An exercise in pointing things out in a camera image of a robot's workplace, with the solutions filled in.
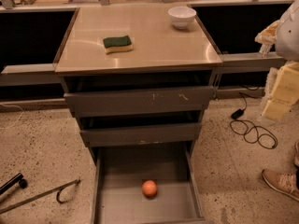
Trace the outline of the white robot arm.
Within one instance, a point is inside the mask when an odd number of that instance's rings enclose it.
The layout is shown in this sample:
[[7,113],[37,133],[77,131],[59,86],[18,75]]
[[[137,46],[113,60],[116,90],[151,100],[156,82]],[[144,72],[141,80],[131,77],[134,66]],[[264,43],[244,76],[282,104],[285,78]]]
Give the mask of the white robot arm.
[[272,22],[255,37],[262,46],[259,53],[268,54],[275,46],[276,54],[286,63],[265,95],[262,116],[280,120],[299,100],[299,0],[295,0],[279,20]]

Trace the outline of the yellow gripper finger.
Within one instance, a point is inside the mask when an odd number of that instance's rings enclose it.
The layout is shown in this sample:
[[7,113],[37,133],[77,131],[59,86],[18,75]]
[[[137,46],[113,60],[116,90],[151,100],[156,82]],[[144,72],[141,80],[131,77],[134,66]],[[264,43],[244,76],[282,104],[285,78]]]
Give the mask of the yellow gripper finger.
[[260,33],[258,33],[254,40],[260,44],[270,44],[273,45],[276,43],[276,32],[278,28],[278,21],[272,22]]
[[261,106],[266,119],[280,120],[299,100],[299,62],[272,67],[267,75]]

